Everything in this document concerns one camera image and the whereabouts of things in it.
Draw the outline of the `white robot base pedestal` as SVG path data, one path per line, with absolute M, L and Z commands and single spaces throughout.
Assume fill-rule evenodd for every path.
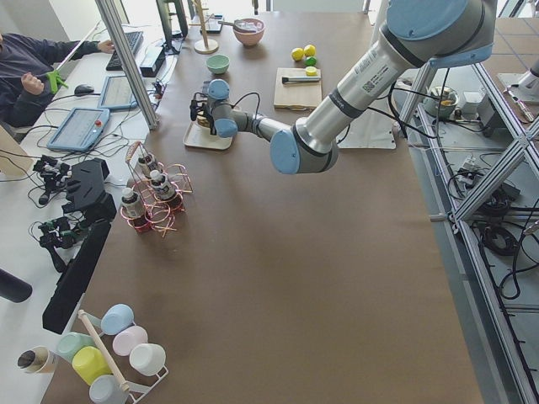
M 340 149 L 395 149 L 393 123 L 394 119 L 390 115 L 387 101 L 376 100 L 338 135 L 338 147 Z

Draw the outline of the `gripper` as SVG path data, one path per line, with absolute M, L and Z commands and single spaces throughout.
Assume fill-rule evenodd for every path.
M 192 122 L 206 120 L 207 96 L 202 92 L 195 92 L 189 104 L 189 117 Z

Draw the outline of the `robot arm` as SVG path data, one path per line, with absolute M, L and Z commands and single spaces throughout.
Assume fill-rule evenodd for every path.
M 284 174 L 320 173 L 338 158 L 336 137 L 406 70 L 425 64 L 465 66 L 487 60 L 494 43 L 495 1 L 391 1 L 378 40 L 337 87 L 292 126 L 232 108 L 229 85 L 210 81 L 201 111 L 221 138 L 251 132 L 270 143 Z

